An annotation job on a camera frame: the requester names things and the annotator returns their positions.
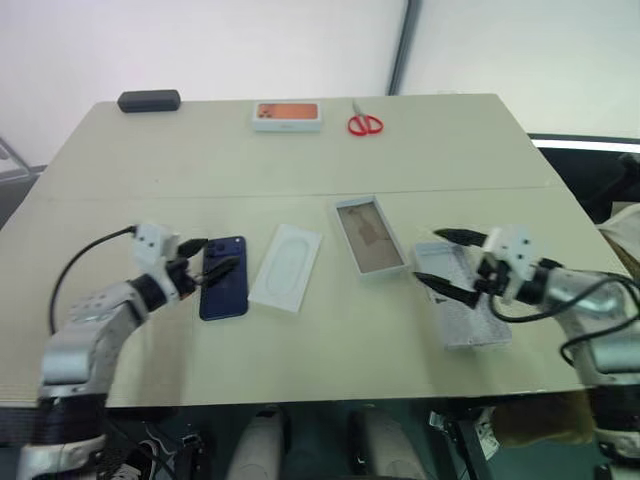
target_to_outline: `beige tabletop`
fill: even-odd
[[[289,135],[252,132],[251,102],[140,115],[96,105],[0,231],[0,405],[35,399],[47,302],[64,263],[141,221],[184,238],[244,235],[250,282],[278,224],[323,240],[298,314],[252,305],[243,317],[202,322],[197,294],[154,313],[122,352],[111,406],[579,388],[553,320],[514,326],[507,346],[444,350],[424,288],[408,272],[363,283],[331,212],[375,193],[407,253],[435,240],[435,228],[521,223],[541,256],[623,271],[497,97],[362,99],[385,131],[359,139],[344,131],[350,99],[322,103],[321,132]],[[70,273],[58,317],[79,296],[136,275],[128,239],[99,247]]]

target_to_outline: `red scissors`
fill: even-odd
[[[355,115],[347,122],[347,130],[351,135],[357,137],[376,135],[384,128],[384,123],[379,118],[363,113],[355,100],[353,101],[353,112]]]

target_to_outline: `blue smartphone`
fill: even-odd
[[[210,240],[204,248],[202,271],[208,272],[228,256],[240,257],[240,261],[219,282],[210,287],[202,286],[200,293],[200,318],[202,320],[238,317],[247,313],[249,309],[247,245],[244,237]]]

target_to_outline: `orange phone box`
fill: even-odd
[[[318,102],[256,102],[252,123],[257,132],[317,132],[322,112]]]

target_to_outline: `white wall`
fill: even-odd
[[[39,165],[123,90],[383,95],[403,11],[403,0],[0,0],[0,136]]]
[[[640,0],[424,0],[403,93],[495,92],[530,133],[640,137]]]

